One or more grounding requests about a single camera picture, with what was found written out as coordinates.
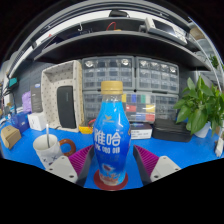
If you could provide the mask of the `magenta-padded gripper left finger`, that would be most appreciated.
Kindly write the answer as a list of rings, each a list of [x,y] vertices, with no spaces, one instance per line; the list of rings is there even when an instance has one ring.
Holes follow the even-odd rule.
[[[90,145],[78,150],[69,157],[59,157],[47,168],[47,171],[83,187],[93,156],[94,146]]]

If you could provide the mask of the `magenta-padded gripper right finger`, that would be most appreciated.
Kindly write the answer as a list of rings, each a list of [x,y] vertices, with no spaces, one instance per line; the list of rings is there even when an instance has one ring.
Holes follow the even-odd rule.
[[[138,145],[133,146],[133,156],[143,185],[155,182],[180,170],[180,167],[169,157],[157,156]]]

